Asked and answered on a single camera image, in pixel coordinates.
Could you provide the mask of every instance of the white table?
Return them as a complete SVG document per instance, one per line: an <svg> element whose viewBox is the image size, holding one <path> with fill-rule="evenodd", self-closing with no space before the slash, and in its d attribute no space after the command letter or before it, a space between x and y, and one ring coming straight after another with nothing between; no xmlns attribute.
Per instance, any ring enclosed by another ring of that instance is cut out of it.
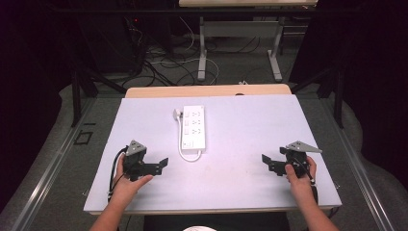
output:
<svg viewBox="0 0 408 231"><path fill-rule="evenodd" d="M237 7L289 7L313 6L318 0L180 0L181 7L188 8L237 8ZM205 80L207 50L205 37L263 37L274 38L268 57L275 81L280 83L282 75L276 61L279 42L282 37L285 17L279 21L204 21L200 17L200 61L197 79Z"/></svg>
<svg viewBox="0 0 408 231"><path fill-rule="evenodd" d="M184 88L200 92L211 87ZM178 124L172 112L185 105L204 105L206 110L207 148L195 163L178 154ZM285 161L280 146L293 141L317 146L298 100L291 94L124 98L84 211L95 215L103 211L115 154L132 139L147 146L146 163L169 158L163 175L145 185L127 207L125 213L139 215L296 209L288 180L268 171L261 154ZM319 206L341 206L321 155L308 155L318 164Z"/></svg>

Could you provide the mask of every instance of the hand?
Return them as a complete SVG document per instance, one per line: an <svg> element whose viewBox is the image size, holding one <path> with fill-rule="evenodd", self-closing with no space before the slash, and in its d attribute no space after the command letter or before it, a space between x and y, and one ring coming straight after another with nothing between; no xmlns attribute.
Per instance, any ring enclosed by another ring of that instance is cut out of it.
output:
<svg viewBox="0 0 408 231"><path fill-rule="evenodd" d="M118 206L120 209L125 209L126 206L132 201L134 195L138 193L138 190L153 179L152 175L143 176L141 179L132 182L126 179L123 175L123 160L124 155L120 155L119 161L116 167L116 176L114 178L114 183L116 183L114 188L114 194L112 195L110 204Z"/></svg>
<svg viewBox="0 0 408 231"><path fill-rule="evenodd" d="M315 179L317 165L315 161L309 156L306 160L310 165L310 174ZM302 208L303 206L306 206L306 204L316 204L316 201L313 197L309 176L307 174L304 174L300 178L297 178L292 165L285 165L285 170L288 175L287 178L291 183L292 195L296 200L297 205Z"/></svg>

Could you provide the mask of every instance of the power strip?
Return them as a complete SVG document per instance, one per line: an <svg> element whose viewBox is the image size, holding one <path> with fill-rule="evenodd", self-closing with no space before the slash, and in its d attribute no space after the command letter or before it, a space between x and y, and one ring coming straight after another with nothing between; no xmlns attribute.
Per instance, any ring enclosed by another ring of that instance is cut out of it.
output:
<svg viewBox="0 0 408 231"><path fill-rule="evenodd" d="M183 109L183 130L181 149L187 153L205 150L204 106L185 106Z"/></svg>

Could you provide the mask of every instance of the forearm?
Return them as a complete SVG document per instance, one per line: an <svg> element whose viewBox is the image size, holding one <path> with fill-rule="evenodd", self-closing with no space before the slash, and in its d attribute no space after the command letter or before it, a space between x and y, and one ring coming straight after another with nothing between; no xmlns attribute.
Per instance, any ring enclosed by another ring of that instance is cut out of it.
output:
<svg viewBox="0 0 408 231"><path fill-rule="evenodd" d="M90 230L115 231L119 226L124 208L108 204Z"/></svg>
<svg viewBox="0 0 408 231"><path fill-rule="evenodd" d="M299 205L300 211L306 219L310 231L339 230L316 203Z"/></svg>

